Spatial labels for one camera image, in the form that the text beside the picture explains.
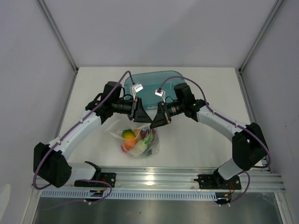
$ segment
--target gray wall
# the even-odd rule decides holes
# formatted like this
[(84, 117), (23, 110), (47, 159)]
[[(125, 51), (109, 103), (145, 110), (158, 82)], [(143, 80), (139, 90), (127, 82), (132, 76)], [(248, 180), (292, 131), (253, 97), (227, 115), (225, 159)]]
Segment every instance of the gray wall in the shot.
[(29, 199), (33, 149), (54, 137), (74, 74), (34, 0), (0, 1), (0, 188), (11, 184), (3, 224)]
[(299, 221), (299, 1), (287, 0), (245, 70), (254, 110)]
[(78, 66), (240, 67), (276, 0), (46, 0)]

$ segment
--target gray floor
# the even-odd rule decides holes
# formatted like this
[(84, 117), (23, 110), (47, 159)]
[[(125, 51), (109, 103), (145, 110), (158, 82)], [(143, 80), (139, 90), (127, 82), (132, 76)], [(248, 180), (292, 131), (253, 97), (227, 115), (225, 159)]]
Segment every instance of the gray floor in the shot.
[(282, 224), (274, 194), (248, 193), (231, 207), (214, 202), (104, 200), (94, 205), (41, 198), (34, 224)]

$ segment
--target white table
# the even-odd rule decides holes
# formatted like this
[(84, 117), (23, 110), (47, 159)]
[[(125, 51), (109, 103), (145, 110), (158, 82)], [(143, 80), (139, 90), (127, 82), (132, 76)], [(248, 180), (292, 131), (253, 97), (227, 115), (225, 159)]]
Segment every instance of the white table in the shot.
[[(202, 87), (208, 102), (215, 109), (236, 120), (249, 123), (234, 68), (81, 67), (61, 131), (64, 132), (74, 123), (85, 106), (103, 91), (108, 81), (118, 81), (126, 70), (130, 70), (132, 74), (178, 71)], [(202, 98), (197, 87), (192, 83), (189, 85), (195, 97)], [(149, 114), (155, 116), (156, 111), (150, 111)], [(215, 168), (232, 156), (232, 145), (224, 136), (181, 114), (173, 117), (170, 125), (158, 128), (158, 154), (147, 158), (130, 157), (124, 154), (110, 134), (105, 132), (119, 118), (128, 119), (126, 115), (113, 115), (79, 144), (69, 162), (91, 161), (99, 166), (120, 167)]]

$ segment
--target transparent plastic bag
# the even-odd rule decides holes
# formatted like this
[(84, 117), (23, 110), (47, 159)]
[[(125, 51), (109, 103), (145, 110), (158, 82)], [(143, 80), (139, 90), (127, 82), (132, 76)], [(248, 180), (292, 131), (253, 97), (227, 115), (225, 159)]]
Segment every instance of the transparent plastic bag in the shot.
[(150, 124), (117, 120), (106, 131), (120, 144), (121, 150), (133, 157), (147, 157), (159, 151), (157, 129)]

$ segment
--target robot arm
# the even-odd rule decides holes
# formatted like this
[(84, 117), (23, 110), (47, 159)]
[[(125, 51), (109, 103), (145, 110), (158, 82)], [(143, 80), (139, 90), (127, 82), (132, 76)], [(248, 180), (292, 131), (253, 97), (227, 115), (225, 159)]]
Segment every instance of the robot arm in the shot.
[(210, 126), (229, 139), (232, 142), (233, 156), (214, 171), (213, 178), (218, 186), (227, 184), (227, 181), (240, 172), (251, 169), (267, 155), (257, 140), (240, 128), (243, 127), (247, 129), (266, 145), (259, 125), (256, 123), (246, 125), (245, 123), (235, 121), (217, 112), (218, 115), (222, 115), (224, 118), (234, 121), (236, 125), (226, 122), (217, 116), (214, 110), (211, 111), (204, 100), (196, 100), (190, 87), (186, 83), (176, 85), (174, 91), (177, 100), (169, 104), (164, 101), (159, 102), (157, 114), (150, 127), (155, 128), (170, 124), (172, 116), (184, 113), (185, 116), (192, 118), (196, 122)]
[(135, 97), (135, 99), (131, 100), (120, 98), (121, 85), (116, 87), (101, 107), (94, 110), (116, 85), (116, 82), (108, 82), (105, 85), (103, 93), (100, 94), (101, 100), (98, 100), (98, 95), (85, 107), (85, 111), (76, 121), (76, 125), (66, 132), (67, 135), (63, 133), (46, 145), (41, 142), (36, 145), (34, 149), (34, 172), (46, 153), (56, 145), (38, 172), (41, 178), (57, 188), (62, 187), (68, 181), (81, 179), (96, 180), (96, 176), (100, 172), (100, 168), (96, 165), (90, 162), (82, 164), (67, 162), (77, 145), (115, 112), (128, 115), (128, 118), (134, 122), (152, 122), (143, 108), (141, 98)]

